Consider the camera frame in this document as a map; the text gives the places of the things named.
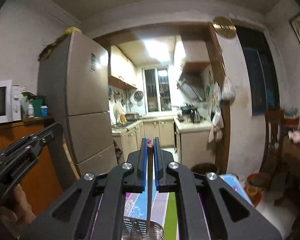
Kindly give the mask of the person's left hand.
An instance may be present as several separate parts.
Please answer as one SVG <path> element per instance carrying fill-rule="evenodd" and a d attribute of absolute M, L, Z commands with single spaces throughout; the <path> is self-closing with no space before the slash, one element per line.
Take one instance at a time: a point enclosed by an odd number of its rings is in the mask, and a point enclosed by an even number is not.
<path fill-rule="evenodd" d="M 36 215 L 20 184 L 14 188 L 12 199 L 15 201 L 12 210 L 4 206 L 0 207 L 0 219 L 14 237 L 19 237 L 22 231 L 36 219 Z"/>

